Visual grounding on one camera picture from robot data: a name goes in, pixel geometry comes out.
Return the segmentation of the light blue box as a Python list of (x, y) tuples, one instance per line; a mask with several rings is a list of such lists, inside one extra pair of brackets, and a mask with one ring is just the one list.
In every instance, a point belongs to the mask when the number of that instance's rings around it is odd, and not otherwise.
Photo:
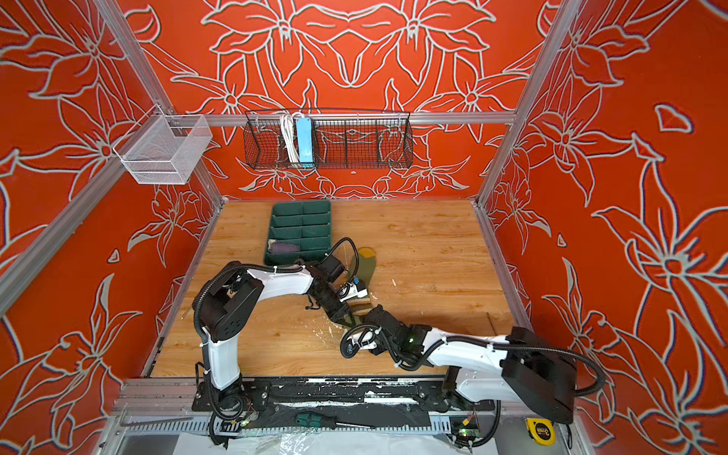
[(311, 119), (306, 117), (297, 118), (296, 131), (300, 166), (301, 168), (311, 168), (314, 166), (314, 134)]

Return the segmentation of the green compartment tray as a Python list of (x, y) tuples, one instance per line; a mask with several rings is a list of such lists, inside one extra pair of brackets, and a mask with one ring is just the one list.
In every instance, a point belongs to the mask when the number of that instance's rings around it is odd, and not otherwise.
[[(272, 241), (297, 244), (299, 253), (271, 255), (268, 245)], [(321, 261), (332, 246), (332, 207), (328, 200), (285, 202), (271, 209), (267, 231), (264, 264), (293, 265)]]

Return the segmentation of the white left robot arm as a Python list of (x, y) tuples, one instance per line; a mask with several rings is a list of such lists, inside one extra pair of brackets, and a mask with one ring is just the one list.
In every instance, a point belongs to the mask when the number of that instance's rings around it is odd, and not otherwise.
[(354, 325), (351, 308), (333, 282), (332, 271), (316, 263), (264, 267), (228, 263), (201, 288), (193, 301), (193, 326), (201, 339), (202, 366), (213, 412), (233, 418), (248, 409), (238, 362), (238, 336), (261, 301), (303, 295), (322, 309), (331, 322)]

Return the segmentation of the green striped sock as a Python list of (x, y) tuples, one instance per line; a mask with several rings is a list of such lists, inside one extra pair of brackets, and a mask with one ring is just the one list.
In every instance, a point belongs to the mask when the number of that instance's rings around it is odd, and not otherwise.
[(354, 297), (348, 301), (355, 316), (364, 316), (373, 309), (373, 295), (371, 292), (372, 278), (377, 268), (377, 254), (373, 248), (362, 246), (358, 248), (359, 266), (356, 278), (364, 287), (366, 294), (363, 297)]

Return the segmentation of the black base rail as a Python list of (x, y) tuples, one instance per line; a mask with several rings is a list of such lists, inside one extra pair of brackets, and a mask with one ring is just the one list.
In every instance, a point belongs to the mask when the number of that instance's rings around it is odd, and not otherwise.
[(242, 401), (222, 398), (224, 413), (214, 431), (225, 436), (245, 430), (294, 430), (297, 416), (320, 413), (341, 422), (343, 430), (452, 432), (466, 417), (495, 411), (495, 402), (470, 403), (455, 394), (441, 375), (414, 377), (253, 377), (239, 386)]

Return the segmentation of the yellow tape measure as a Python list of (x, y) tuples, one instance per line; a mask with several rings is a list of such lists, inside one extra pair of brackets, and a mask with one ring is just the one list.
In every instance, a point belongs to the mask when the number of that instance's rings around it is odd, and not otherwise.
[(527, 418), (525, 421), (529, 436), (540, 446), (551, 447), (557, 437), (552, 421), (543, 418)]

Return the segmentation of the clear plastic wall bin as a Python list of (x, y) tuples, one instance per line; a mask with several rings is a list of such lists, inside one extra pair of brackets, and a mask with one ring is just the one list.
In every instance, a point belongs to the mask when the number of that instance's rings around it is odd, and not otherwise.
[(153, 115), (125, 135), (113, 152), (138, 184), (183, 185), (211, 141), (203, 116)]

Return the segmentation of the purple striped sock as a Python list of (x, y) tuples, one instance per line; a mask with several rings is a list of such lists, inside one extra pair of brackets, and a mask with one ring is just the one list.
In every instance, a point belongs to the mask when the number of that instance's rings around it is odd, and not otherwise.
[(271, 255), (293, 254), (299, 253), (301, 247), (293, 243), (272, 241), (269, 243), (267, 251)]

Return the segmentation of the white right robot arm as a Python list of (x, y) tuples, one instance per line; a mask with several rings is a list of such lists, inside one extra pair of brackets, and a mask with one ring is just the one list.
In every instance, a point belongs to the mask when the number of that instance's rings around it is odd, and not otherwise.
[(518, 401), (534, 414), (569, 425), (576, 398), (596, 394), (607, 383), (598, 362), (555, 348), (527, 328), (506, 336), (459, 335), (424, 324), (407, 325), (382, 306), (371, 310), (339, 343), (352, 358), (360, 351), (386, 353), (406, 372), (447, 367), (454, 393), (470, 403)]

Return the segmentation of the green handled screwdriver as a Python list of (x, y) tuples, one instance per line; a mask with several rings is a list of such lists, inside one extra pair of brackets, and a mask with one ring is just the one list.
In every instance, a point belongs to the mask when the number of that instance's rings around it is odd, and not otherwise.
[(295, 422), (298, 426), (304, 428), (331, 428), (332, 430), (336, 428), (362, 428), (362, 430), (373, 430), (373, 426), (345, 423), (339, 421), (337, 417), (321, 413), (297, 413)]

